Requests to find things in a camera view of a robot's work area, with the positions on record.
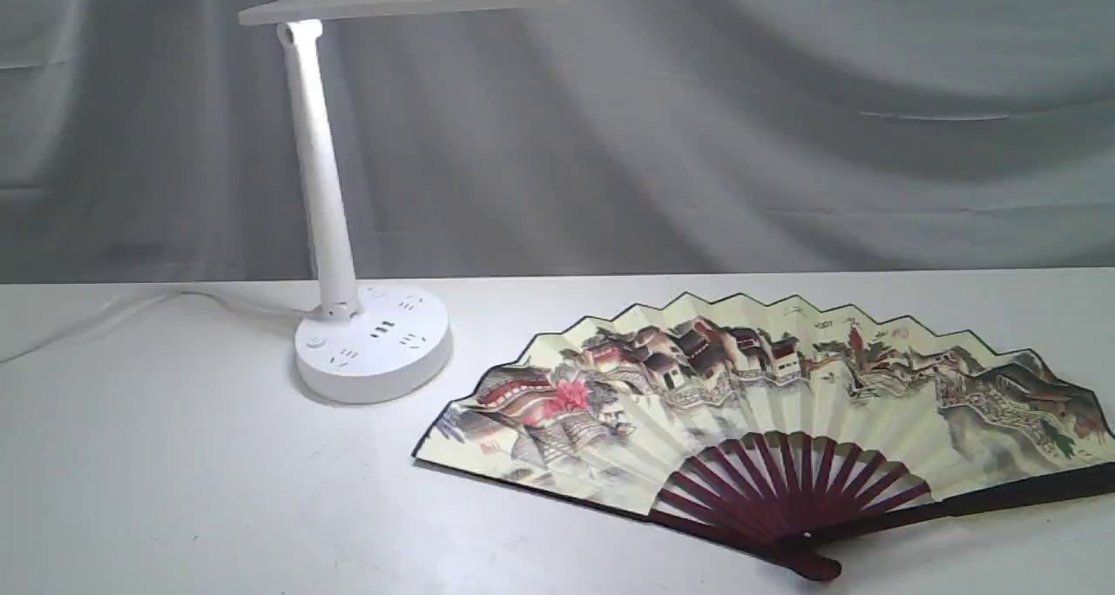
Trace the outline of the white desk lamp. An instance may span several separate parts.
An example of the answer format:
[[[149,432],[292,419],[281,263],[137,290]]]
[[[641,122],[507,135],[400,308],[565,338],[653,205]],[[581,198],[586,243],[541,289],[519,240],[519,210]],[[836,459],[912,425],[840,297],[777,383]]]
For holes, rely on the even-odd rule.
[[[295,372],[339,404],[377,404],[429,383],[453,353],[449,310],[421,287],[359,281],[318,42],[327,21],[533,9],[569,0],[277,0],[237,14],[273,26],[284,52],[292,130],[320,304],[294,331]]]

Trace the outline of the grey fabric backdrop curtain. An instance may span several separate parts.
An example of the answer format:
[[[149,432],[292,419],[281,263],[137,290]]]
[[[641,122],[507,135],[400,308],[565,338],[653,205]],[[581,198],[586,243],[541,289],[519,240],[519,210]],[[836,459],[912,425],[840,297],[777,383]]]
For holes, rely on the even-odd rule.
[[[3,282],[314,272],[274,0],[3,0]],[[360,277],[1112,264],[1112,0],[327,23]]]

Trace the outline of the painted paper folding fan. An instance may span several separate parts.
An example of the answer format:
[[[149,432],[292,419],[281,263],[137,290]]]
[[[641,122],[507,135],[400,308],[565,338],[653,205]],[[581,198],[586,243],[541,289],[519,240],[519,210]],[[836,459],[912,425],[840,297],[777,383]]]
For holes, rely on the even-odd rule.
[[[683,293],[536,334],[413,458],[822,583],[826,544],[1112,492],[1098,397],[1034,350],[798,294]]]

